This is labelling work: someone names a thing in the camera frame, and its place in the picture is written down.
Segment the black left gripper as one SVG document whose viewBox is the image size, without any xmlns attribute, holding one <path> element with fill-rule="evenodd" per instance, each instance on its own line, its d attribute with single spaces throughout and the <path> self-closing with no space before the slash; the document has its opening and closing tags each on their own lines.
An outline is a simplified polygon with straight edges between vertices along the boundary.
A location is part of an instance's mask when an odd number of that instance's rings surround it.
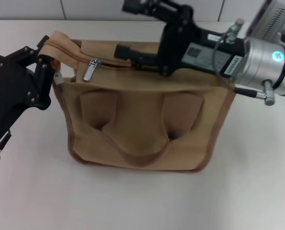
<svg viewBox="0 0 285 230">
<path fill-rule="evenodd" d="M 61 62 L 42 50 L 48 39 L 45 35 L 33 54 L 20 49 L 0 56 L 0 139 L 26 109 L 46 110 L 52 83 L 64 82 Z"/>
</svg>

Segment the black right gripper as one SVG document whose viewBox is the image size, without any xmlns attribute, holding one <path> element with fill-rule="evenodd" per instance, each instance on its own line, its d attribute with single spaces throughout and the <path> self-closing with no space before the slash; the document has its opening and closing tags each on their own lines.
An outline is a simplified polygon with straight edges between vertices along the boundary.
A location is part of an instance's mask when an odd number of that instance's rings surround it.
<svg viewBox="0 0 285 230">
<path fill-rule="evenodd" d="M 194 69 L 228 78 L 228 68 L 238 65 L 245 55 L 244 41 L 234 36 L 233 26 L 223 33 L 199 27 L 189 5 L 172 0 L 125 0 L 122 11 L 166 23 L 157 54 L 116 46 L 115 58 L 129 60 L 136 70 L 172 74 L 178 69 Z"/>
</svg>

